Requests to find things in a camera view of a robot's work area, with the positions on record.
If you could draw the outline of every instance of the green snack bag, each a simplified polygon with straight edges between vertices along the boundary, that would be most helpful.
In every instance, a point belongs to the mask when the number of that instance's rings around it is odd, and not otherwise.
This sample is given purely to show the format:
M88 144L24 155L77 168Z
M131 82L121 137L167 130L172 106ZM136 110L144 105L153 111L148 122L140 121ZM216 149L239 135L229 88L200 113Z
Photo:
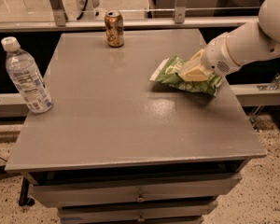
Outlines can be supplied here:
M150 80L187 92L203 92L216 96L222 77L211 74L206 81L184 81L178 72L186 60L173 56L162 61Z

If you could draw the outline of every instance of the speckled floor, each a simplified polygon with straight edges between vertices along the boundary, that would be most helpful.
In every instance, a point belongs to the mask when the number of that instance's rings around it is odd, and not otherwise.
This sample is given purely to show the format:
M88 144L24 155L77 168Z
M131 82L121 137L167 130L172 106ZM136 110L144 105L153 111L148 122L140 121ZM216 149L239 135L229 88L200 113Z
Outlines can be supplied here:
M280 223L280 129L270 114L262 114L258 124L259 140L268 156L252 160L244 168L243 180L228 195L218 198L219 205L204 217L205 224ZM15 132L20 125L6 127ZM14 143L7 141L15 137L1 134L0 156L8 159ZM45 208L39 202L32 207L18 206L21 181L21 176L0 181L0 223L59 223L55 208Z

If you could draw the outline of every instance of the plastic bottle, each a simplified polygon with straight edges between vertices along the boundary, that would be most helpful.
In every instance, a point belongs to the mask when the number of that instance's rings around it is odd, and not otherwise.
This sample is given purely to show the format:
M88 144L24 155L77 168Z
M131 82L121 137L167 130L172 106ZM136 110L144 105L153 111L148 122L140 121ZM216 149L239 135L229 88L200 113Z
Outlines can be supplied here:
M15 37L6 37L1 43L7 52L6 70L29 109L33 113L44 113L51 109L49 91L33 56L21 49Z

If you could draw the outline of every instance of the aluminum can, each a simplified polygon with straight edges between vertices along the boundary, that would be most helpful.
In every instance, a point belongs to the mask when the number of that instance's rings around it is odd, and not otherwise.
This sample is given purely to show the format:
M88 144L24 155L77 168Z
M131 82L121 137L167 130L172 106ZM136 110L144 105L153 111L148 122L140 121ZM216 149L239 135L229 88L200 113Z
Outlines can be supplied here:
M105 14L105 31L110 47L118 48L123 45L123 18L119 11L111 10Z

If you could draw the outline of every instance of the desk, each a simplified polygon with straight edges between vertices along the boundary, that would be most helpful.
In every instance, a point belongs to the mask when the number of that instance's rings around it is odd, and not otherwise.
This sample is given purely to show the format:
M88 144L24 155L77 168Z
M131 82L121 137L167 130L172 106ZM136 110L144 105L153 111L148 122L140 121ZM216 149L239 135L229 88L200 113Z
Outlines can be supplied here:
M45 76L54 106L28 115L6 170L63 223L201 223L266 151L227 81L216 98L148 81L163 59L205 46L198 30L124 39L62 35Z

